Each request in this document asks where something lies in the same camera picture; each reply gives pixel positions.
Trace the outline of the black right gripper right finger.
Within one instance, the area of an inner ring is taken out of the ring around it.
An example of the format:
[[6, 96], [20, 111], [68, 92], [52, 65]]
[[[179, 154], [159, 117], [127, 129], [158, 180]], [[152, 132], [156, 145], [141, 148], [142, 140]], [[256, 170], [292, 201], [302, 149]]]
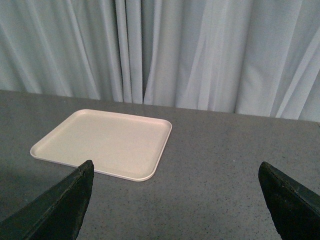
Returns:
[[258, 170], [260, 187], [283, 240], [320, 238], [320, 196], [267, 162]]

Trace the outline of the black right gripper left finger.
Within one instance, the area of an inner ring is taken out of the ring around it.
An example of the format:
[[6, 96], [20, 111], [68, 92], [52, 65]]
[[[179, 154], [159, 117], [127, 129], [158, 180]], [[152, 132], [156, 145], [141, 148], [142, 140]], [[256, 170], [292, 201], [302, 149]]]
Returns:
[[59, 183], [0, 223], [2, 240], [75, 240], [93, 187], [94, 165], [85, 161]]

